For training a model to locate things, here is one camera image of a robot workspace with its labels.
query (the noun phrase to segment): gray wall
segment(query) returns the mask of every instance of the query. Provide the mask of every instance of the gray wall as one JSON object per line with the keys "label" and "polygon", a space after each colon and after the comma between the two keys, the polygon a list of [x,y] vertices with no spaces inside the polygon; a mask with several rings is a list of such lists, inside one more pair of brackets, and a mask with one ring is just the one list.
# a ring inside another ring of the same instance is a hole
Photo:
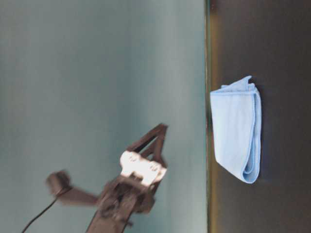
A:
{"label": "gray wall", "polygon": [[[205,232],[203,1],[0,1],[0,226],[20,232],[66,168],[100,193],[119,156],[169,124],[169,171],[127,232]],[[55,205],[29,232],[84,232],[93,208]]]}

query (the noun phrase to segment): black tabletop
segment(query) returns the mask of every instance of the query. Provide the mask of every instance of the black tabletop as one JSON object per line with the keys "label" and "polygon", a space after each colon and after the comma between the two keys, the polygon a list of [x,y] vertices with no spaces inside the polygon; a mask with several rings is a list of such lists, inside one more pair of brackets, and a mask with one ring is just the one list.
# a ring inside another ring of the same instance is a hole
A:
{"label": "black tabletop", "polygon": [[210,233],[310,233],[311,1],[212,0],[209,22],[210,89],[253,75],[262,101],[254,184],[216,163],[210,138]]}

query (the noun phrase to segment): table surface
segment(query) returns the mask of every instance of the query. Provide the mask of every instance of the table surface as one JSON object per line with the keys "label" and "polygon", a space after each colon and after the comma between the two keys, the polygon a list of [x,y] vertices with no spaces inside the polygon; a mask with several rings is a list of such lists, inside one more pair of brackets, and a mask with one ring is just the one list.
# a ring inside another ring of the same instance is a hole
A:
{"label": "table surface", "polygon": [[253,75],[262,100],[252,185],[216,163],[208,124],[209,232],[309,233],[311,4],[212,0],[209,7],[209,88]]}

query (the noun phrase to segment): wall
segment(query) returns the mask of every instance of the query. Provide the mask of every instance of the wall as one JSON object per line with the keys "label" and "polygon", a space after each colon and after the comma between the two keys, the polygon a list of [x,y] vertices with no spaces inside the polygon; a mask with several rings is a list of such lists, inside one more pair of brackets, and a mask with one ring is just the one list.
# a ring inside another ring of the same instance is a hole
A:
{"label": "wall", "polygon": [[[99,193],[128,141],[128,7],[0,3],[0,226],[21,232],[52,198],[49,173]],[[93,208],[56,204],[29,232],[84,232]]]}
{"label": "wall", "polygon": [[168,173],[127,232],[206,232],[203,1],[130,2],[131,138],[169,125]]}
{"label": "wall", "polygon": [[[168,173],[126,232],[206,232],[203,1],[3,0],[0,54],[1,231],[52,200],[52,171],[99,193],[163,122]],[[57,204],[29,232],[83,232],[93,213]]]}

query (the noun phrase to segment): light blue cloth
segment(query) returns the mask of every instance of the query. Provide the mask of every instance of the light blue cloth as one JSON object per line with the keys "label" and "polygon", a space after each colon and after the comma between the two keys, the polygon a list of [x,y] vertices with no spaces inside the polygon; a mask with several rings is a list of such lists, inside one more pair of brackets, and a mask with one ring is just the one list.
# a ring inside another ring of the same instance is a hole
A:
{"label": "light blue cloth", "polygon": [[216,161],[246,183],[259,175],[261,101],[247,76],[210,94]]}

